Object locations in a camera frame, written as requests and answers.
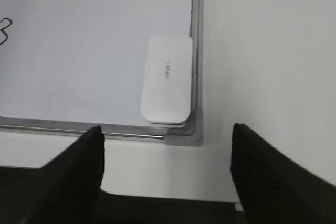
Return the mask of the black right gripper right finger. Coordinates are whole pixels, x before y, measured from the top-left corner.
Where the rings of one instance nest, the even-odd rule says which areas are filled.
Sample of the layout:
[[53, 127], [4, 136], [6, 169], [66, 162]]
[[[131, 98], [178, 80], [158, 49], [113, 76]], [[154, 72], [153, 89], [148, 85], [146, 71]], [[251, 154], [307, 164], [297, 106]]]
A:
[[230, 171], [249, 223], [335, 223], [335, 186], [244, 124], [234, 124]]

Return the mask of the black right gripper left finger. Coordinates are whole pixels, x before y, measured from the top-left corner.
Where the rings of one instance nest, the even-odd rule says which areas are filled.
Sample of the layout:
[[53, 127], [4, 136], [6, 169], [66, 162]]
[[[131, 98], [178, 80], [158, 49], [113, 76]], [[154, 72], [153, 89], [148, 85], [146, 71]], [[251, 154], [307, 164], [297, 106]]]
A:
[[104, 173], [92, 127], [42, 168], [1, 189], [1, 223], [89, 223]]

